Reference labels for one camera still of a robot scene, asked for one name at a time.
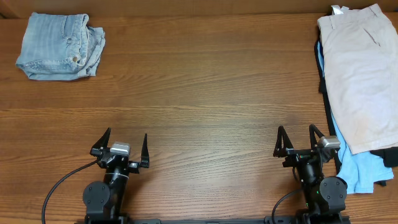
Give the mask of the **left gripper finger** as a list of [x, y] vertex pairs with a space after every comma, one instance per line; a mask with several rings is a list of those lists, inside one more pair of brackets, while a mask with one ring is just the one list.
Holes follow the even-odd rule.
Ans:
[[149, 168], [150, 166], [150, 157], [149, 157], [149, 150], [147, 146], [147, 134], [144, 136], [144, 141], [142, 144], [141, 150], [141, 167], [142, 168]]
[[105, 133], [94, 143], [92, 146], [92, 149], [104, 149], [107, 148], [108, 142], [109, 142], [109, 137], [111, 134], [111, 128], [108, 128]]

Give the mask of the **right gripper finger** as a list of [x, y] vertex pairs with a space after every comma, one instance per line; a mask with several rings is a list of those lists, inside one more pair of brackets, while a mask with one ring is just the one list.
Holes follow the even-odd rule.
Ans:
[[277, 130], [277, 140], [274, 148], [274, 157], [287, 157], [294, 150], [294, 147], [283, 126]]
[[314, 124], [311, 124], [309, 126], [309, 134], [311, 149], [316, 149], [318, 145], [318, 140], [321, 139], [324, 134]]

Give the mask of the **beige khaki shorts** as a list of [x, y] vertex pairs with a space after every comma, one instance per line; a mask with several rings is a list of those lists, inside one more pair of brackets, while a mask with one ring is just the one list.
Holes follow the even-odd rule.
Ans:
[[397, 146], [397, 31], [378, 4], [318, 19], [325, 83], [352, 154]]

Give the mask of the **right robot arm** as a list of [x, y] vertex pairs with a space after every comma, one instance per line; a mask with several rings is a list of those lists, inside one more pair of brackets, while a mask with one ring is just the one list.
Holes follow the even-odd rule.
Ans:
[[272, 209], [271, 222], [279, 223], [275, 215], [277, 207], [287, 198], [303, 193], [306, 208], [297, 210], [287, 223], [349, 223], [349, 217], [341, 212], [346, 208], [347, 183], [340, 177], [325, 177], [324, 163], [338, 158], [340, 142], [336, 136], [325, 136], [315, 125], [309, 126], [310, 148], [296, 150], [283, 126], [277, 130], [274, 157], [283, 157], [284, 167], [291, 167], [300, 188], [277, 201]]

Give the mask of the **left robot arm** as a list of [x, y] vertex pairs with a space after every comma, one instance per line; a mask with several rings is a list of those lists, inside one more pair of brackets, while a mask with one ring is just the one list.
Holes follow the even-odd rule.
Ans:
[[121, 207], [129, 175], [150, 166], [147, 135], [142, 144], [141, 160], [135, 162], [129, 159], [131, 147], [128, 143], [115, 142], [108, 146], [110, 134], [108, 128], [90, 150], [105, 174], [102, 181], [90, 183], [83, 191], [85, 223], [127, 223], [129, 216], [121, 213]]

